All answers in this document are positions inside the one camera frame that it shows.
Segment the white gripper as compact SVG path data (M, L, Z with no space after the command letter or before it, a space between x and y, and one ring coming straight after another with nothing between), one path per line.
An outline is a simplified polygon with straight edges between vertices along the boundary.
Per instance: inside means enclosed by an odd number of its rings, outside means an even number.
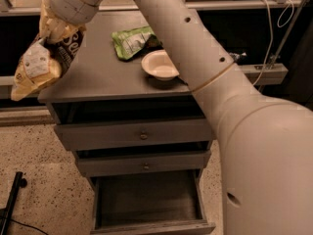
M51 19L51 9L59 18ZM55 44L80 30L86 30L98 8L81 0L42 0L39 20L39 36Z

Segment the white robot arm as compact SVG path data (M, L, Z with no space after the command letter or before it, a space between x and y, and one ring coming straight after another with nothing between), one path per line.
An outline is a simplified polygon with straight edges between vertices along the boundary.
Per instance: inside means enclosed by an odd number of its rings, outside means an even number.
M44 0L55 38L102 0ZM219 144L225 235L313 235L313 113L262 95L181 0L134 0Z

